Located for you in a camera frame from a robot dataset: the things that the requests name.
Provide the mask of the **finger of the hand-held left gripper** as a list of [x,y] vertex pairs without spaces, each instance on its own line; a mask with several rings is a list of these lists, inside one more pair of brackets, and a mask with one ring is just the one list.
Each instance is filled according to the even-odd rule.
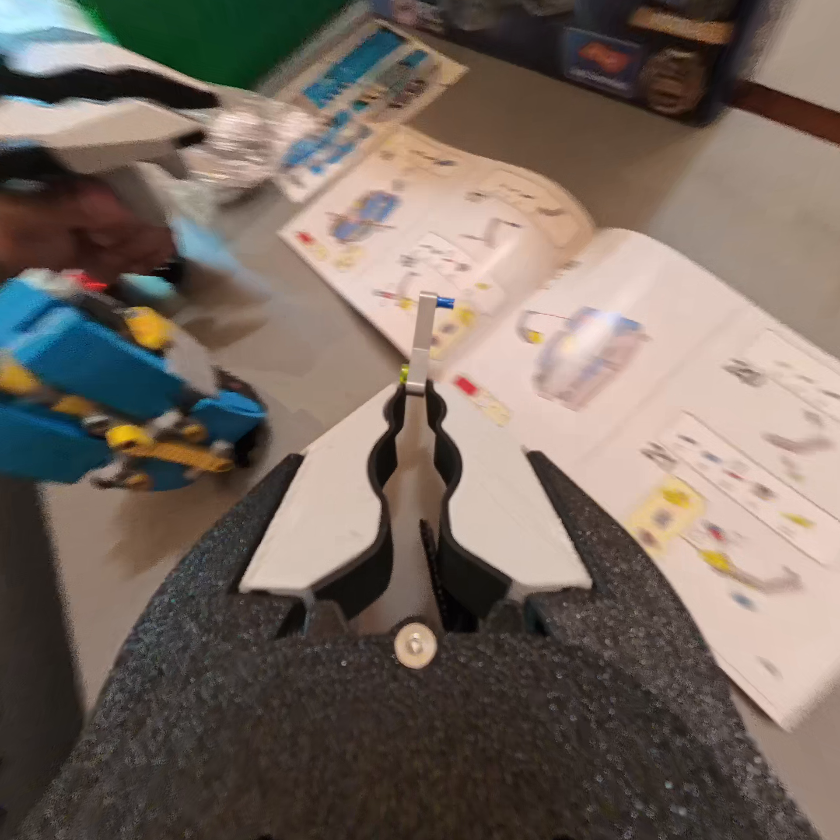
[[201,124],[148,101],[3,99],[3,179],[99,175],[167,161],[204,138]]
[[126,48],[73,33],[2,37],[2,111],[215,112],[221,95]]

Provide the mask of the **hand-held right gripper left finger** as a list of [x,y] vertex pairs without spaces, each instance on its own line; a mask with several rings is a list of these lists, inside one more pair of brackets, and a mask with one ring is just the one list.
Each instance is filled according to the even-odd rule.
[[403,386],[389,385],[310,444],[238,591],[335,602],[346,618],[375,603],[392,577],[384,488],[402,429]]

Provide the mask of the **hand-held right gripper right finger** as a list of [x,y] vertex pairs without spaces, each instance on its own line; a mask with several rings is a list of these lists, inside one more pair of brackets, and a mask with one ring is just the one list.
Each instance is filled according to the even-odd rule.
[[426,386],[434,467],[444,482],[437,567],[444,591],[477,619],[496,604],[592,588],[526,450],[447,383]]

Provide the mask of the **blue toy brick vehicle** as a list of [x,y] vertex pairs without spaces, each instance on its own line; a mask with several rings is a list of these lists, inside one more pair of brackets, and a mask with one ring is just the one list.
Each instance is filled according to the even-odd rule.
[[36,270],[1,294],[2,476],[179,490],[251,467],[257,393],[165,315]]

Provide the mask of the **grey toy brick beam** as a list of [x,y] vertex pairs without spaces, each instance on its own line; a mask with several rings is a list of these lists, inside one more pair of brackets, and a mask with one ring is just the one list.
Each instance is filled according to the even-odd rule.
[[437,294],[421,291],[417,301],[413,347],[405,382],[406,393],[409,396],[425,395],[437,308]]

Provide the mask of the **person's left hand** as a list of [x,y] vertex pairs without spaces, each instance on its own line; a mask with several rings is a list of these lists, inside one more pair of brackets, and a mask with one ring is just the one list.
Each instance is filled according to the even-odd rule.
[[27,270],[82,270],[110,284],[149,275],[174,256],[170,229],[144,221],[104,183],[2,192],[2,280]]

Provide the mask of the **crumpled clear plastic bag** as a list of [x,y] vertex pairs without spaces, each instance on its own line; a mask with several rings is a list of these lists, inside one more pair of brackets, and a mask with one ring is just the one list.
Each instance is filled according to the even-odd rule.
[[186,165],[220,203],[230,203],[271,181],[292,146],[323,124],[307,110],[278,101],[217,109],[205,120],[203,139],[185,152]]

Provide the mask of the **green plastic bin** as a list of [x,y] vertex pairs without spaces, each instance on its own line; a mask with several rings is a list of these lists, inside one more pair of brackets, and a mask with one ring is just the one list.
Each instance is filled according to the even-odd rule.
[[201,81],[252,88],[347,1],[80,1],[117,44]]

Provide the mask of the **white instruction booklet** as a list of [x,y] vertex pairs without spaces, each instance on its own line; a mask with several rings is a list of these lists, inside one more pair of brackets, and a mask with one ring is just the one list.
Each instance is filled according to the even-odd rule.
[[618,520],[719,666],[792,730],[838,683],[838,361],[560,185],[398,129],[278,237]]

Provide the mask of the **blue sticker sheet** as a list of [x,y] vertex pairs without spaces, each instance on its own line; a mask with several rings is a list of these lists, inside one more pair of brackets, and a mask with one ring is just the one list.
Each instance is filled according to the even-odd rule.
[[276,94],[273,182],[290,202],[308,202],[467,71],[405,30],[368,20]]

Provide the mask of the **dark blue toy set box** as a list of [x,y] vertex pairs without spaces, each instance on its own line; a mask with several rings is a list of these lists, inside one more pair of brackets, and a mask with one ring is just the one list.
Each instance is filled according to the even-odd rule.
[[694,126],[723,110],[760,1],[373,1],[372,13]]

